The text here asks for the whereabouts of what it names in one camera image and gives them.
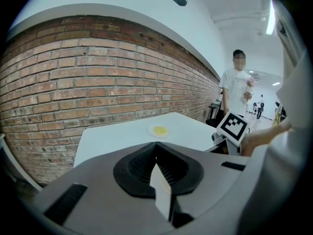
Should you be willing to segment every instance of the white blade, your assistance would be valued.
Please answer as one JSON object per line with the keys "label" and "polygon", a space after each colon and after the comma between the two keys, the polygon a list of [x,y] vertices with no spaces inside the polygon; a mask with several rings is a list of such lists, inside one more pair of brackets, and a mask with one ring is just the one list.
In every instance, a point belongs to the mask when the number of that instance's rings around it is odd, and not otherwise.
{"label": "white blade", "polygon": [[157,164],[151,173],[150,186],[156,190],[156,207],[166,220],[168,220],[170,215],[172,189]]}

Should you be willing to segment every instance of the pink flower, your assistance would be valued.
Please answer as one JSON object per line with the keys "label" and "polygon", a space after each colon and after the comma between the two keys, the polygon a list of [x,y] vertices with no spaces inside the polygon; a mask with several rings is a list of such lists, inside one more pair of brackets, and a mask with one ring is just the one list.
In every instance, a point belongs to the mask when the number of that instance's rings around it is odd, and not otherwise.
{"label": "pink flower", "polygon": [[246,84],[249,86],[249,87],[254,87],[254,79],[252,76],[250,76],[248,79],[246,79]]}

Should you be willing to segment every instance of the white plate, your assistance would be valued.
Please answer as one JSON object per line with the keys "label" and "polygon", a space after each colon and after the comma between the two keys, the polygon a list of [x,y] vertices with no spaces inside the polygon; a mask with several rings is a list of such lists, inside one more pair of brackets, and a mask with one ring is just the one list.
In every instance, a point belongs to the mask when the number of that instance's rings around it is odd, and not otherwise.
{"label": "white plate", "polygon": [[[156,133],[153,131],[154,127],[156,127],[156,126],[165,127],[165,128],[167,129],[167,134],[166,134],[166,135],[158,135],[158,134],[156,134]],[[149,128],[148,128],[148,132],[149,132],[152,136],[157,137],[157,138],[168,138],[168,137],[170,136],[170,132],[169,132],[168,127],[165,126],[165,125],[161,125],[161,124],[153,124],[153,125],[150,125]]]}

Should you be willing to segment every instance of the yellow food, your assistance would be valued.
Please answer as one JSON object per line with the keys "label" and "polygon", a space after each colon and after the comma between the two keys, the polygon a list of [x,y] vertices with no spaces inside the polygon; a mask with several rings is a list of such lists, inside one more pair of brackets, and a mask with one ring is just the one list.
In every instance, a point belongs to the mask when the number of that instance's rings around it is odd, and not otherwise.
{"label": "yellow food", "polygon": [[166,127],[163,127],[163,126],[155,126],[153,128],[153,131],[155,134],[157,134],[159,136],[164,136],[167,134],[167,129],[166,129]]}

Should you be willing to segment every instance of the brick wall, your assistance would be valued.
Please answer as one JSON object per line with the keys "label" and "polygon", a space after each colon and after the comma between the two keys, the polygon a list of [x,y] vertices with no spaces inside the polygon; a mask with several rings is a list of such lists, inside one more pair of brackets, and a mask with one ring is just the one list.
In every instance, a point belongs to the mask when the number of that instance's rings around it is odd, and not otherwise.
{"label": "brick wall", "polygon": [[69,17],[11,40],[0,68],[0,125],[32,177],[72,168],[84,129],[179,112],[204,121],[218,80],[197,58],[129,21]]}

